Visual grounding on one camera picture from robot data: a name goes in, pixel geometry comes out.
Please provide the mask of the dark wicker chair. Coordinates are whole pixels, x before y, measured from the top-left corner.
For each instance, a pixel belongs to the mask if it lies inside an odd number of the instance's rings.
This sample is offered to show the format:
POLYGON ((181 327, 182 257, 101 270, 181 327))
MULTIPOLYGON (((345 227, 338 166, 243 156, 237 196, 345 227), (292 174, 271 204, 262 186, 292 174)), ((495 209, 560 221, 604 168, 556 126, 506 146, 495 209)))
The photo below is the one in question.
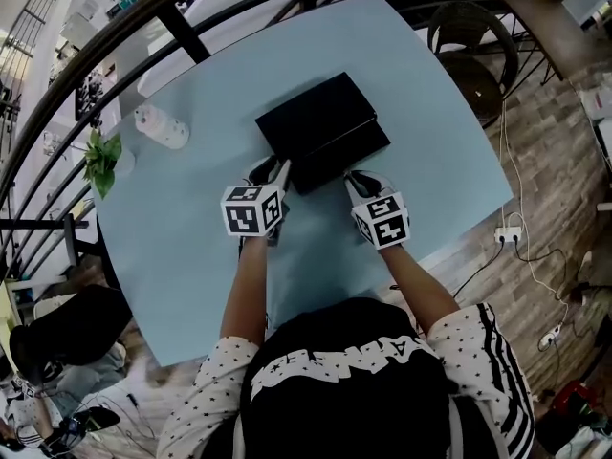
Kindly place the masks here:
POLYGON ((475 3, 448 2, 429 20, 427 46, 481 125, 487 127, 494 123, 502 113, 505 94, 518 76, 518 50, 504 24, 475 3), (486 33, 493 34, 504 55, 500 77, 495 77, 477 58, 486 33))

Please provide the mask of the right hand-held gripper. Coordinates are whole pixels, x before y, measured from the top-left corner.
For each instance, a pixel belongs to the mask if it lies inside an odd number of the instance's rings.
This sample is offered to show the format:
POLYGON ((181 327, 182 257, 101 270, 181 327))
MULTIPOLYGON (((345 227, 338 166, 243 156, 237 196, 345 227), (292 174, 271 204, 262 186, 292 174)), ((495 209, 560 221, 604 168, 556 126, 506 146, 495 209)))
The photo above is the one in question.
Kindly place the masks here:
POLYGON ((377 251, 410 238, 409 216, 403 196, 391 181, 369 170, 347 172, 344 186, 352 203, 352 216, 361 236, 377 251), (364 195, 386 195, 367 203, 364 195))

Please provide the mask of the black metal railing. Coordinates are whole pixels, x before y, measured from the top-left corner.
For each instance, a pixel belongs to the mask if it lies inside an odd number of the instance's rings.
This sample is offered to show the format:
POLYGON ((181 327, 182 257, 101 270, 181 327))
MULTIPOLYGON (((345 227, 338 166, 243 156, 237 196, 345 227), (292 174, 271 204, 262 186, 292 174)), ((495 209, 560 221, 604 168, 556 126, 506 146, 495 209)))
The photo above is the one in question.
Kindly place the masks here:
MULTIPOLYGON (((43 134, 59 107, 105 57, 115 51, 120 44, 154 18, 159 19, 173 37, 169 43, 165 44, 160 50, 135 66, 126 76, 117 81, 80 118, 64 136, 50 159, 43 165, 38 176, 33 180, 19 210, 10 213, 6 219, 0 218, 0 241, 2 243, 0 246, 0 283, 5 280, 21 255, 19 251, 15 251, 13 254, 7 253, 15 231, 23 230, 26 234, 31 235, 36 230, 54 232, 59 229, 60 222, 58 220, 48 220, 45 215, 75 179, 77 174, 84 171, 86 164, 84 160, 80 160, 69 172, 68 176, 64 178, 59 187, 48 198, 47 203, 40 210, 36 218, 26 219, 23 214, 33 199, 34 194, 54 169, 55 164, 77 139, 79 134, 89 126, 90 122, 117 98, 120 93, 126 90, 129 85, 174 52, 178 50, 186 51, 187 55, 195 63, 201 63, 208 59, 210 53, 200 40, 202 33, 269 1, 272 0, 239 0, 237 3, 216 12, 204 21, 191 25, 176 9, 175 5, 178 0, 140 0, 107 25, 77 54, 53 82, 24 125, 19 141, 12 150, 0 176, 0 208, 6 205, 21 166, 26 161, 36 141, 43 134)), ((331 4, 334 0, 306 1, 308 9, 313 10, 320 6, 331 4)), ((280 22, 298 2, 299 0, 292 0, 279 11, 272 21, 274 23, 280 22)))

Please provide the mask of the white bottle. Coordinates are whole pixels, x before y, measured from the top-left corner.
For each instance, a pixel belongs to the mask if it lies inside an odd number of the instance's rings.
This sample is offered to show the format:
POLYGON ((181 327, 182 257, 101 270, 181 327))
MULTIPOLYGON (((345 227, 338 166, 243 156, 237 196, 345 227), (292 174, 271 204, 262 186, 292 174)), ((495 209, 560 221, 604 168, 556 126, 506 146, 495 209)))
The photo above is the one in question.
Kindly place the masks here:
POLYGON ((134 111, 138 131, 168 149, 181 149, 189 139, 188 126, 164 110, 143 104, 134 111))

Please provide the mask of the white plug adapter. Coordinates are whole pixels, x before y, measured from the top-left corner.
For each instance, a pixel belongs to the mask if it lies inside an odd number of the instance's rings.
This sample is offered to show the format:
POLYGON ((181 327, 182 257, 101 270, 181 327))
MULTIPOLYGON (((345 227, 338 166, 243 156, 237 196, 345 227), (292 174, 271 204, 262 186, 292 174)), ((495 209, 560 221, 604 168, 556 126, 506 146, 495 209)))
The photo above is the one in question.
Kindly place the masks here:
POLYGON ((557 324, 540 338, 537 346, 540 352, 546 351, 556 342, 557 338, 560 335, 562 326, 562 323, 557 324))

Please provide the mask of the person's left forearm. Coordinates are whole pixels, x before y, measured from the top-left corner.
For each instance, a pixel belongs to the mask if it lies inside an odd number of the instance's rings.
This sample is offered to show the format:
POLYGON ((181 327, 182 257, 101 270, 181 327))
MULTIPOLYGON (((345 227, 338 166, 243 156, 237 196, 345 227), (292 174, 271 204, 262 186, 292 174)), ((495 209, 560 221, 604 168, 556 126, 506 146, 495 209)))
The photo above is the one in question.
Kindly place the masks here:
POLYGON ((221 323, 221 338, 237 337, 261 346, 266 335, 268 241, 243 244, 221 323))

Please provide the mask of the green potted plant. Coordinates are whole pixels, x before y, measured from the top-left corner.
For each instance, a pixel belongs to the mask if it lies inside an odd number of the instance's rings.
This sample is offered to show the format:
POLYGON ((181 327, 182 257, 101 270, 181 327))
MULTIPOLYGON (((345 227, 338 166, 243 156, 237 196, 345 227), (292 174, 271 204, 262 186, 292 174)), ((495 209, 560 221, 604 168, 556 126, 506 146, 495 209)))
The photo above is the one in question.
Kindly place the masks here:
POLYGON ((104 199, 117 177, 128 175, 135 167, 136 158, 123 145, 120 134, 104 136, 94 128, 84 154, 84 179, 93 186, 100 199, 104 199))

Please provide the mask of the light blue table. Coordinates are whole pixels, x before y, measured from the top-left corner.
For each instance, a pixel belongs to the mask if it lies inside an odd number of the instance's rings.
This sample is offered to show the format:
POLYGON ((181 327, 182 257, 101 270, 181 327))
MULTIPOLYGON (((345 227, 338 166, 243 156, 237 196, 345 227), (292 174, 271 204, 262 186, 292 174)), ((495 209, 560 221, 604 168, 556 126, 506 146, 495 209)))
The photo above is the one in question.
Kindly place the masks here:
POLYGON ((357 84, 390 141, 361 168, 402 193, 414 258, 512 199, 462 94, 384 0, 346 0, 245 37, 149 97, 188 126, 183 148, 168 149, 132 116, 123 119, 118 131, 136 163, 96 201, 120 287, 160 364, 202 357, 218 340, 238 257, 220 203, 269 154, 256 119, 339 73, 357 84))

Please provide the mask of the black office chair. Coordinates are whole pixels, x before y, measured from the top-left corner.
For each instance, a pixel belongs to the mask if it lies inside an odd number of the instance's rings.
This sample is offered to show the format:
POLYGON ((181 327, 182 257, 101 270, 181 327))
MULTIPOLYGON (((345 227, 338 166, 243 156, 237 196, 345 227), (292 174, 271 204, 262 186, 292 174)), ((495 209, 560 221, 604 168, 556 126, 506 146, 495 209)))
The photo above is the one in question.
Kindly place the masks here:
POLYGON ((47 315, 14 327, 9 337, 11 357, 23 378, 40 385, 51 361, 81 366, 101 359, 131 318, 121 291, 89 285, 47 315))

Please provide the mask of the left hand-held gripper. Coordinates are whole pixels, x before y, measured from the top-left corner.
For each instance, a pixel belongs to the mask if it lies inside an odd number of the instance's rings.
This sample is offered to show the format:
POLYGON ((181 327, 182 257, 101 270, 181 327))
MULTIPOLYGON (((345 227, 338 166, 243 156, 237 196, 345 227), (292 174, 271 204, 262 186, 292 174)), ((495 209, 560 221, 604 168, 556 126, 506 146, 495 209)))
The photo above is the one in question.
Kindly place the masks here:
POLYGON ((290 160, 281 162, 275 155, 267 156, 251 165, 247 180, 226 189, 220 206, 229 236, 263 237, 269 247, 278 244, 288 212, 284 198, 291 167, 290 160))

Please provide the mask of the black and white printed shirt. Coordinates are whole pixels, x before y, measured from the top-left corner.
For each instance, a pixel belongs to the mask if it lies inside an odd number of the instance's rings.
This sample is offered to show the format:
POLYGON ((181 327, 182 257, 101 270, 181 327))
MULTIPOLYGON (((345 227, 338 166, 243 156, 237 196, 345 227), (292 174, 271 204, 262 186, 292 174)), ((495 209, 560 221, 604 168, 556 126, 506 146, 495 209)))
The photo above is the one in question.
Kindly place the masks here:
POLYGON ((158 459, 528 459, 532 394, 492 308, 425 338, 351 298, 264 343, 220 339, 161 434, 158 459))

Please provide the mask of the person's right forearm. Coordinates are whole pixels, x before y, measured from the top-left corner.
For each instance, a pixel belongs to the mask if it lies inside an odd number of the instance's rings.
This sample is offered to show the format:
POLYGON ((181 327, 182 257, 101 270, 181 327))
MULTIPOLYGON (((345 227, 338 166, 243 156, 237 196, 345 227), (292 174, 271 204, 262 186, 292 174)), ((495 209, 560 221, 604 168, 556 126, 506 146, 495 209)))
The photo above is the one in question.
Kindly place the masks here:
POLYGON ((379 255, 426 335, 436 322, 459 310, 448 290, 401 245, 381 249, 379 255))

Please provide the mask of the wooden side table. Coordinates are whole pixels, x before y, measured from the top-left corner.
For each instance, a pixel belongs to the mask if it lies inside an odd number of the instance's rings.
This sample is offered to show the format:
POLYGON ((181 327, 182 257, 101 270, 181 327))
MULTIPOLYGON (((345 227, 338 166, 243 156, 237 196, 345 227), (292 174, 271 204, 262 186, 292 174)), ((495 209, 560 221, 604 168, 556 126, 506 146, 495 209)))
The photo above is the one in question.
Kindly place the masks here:
POLYGON ((559 0, 503 0, 545 54, 561 80, 583 65, 585 34, 559 0))

